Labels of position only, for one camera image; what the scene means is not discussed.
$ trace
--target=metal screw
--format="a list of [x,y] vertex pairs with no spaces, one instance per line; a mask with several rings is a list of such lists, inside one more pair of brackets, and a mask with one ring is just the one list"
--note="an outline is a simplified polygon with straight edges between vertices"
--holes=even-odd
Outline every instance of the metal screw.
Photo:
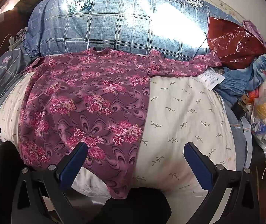
[[244,168],[244,172],[245,173],[251,173],[250,169],[248,169],[247,167]]
[[224,166],[223,166],[222,164],[217,164],[217,165],[216,165],[216,168],[217,168],[218,170],[223,170],[223,169],[224,169]]
[[23,168],[22,170],[21,170],[21,172],[23,173],[23,174],[25,174],[25,173],[27,173],[28,172],[28,168]]
[[53,171],[55,168],[56,168],[56,166],[54,164],[51,164],[51,165],[48,166],[48,169],[50,171]]

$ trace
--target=purple cloth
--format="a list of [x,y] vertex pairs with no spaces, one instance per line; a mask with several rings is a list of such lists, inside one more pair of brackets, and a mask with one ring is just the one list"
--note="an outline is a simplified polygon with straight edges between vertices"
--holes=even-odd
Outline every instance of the purple cloth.
[[221,66],[217,55],[189,62],[151,50],[139,56],[109,48],[40,57],[22,102],[19,150],[24,163],[46,168],[83,141],[84,167],[96,174],[113,198],[126,198],[147,115],[150,76],[198,76]]
[[244,20],[243,21],[243,27],[246,30],[248,30],[250,33],[252,33],[266,48],[266,40],[262,37],[259,30],[256,28],[256,26],[250,20]]

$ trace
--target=round emblem on pillow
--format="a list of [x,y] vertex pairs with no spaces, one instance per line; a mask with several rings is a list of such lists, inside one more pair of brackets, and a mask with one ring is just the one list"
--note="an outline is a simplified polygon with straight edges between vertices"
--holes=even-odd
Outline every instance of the round emblem on pillow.
[[194,7],[203,7],[204,2],[202,0],[186,0],[190,5]]
[[74,0],[70,5],[70,11],[78,15],[84,10],[89,11],[94,4],[94,0]]

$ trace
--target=folded blue quilt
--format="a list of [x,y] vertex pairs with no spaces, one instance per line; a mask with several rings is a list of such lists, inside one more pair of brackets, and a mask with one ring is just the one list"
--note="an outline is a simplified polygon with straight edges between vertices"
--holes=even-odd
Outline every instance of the folded blue quilt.
[[157,49],[166,58],[190,60],[209,52],[209,16],[238,23],[202,0],[44,0],[23,43],[32,57],[94,46],[135,54]]

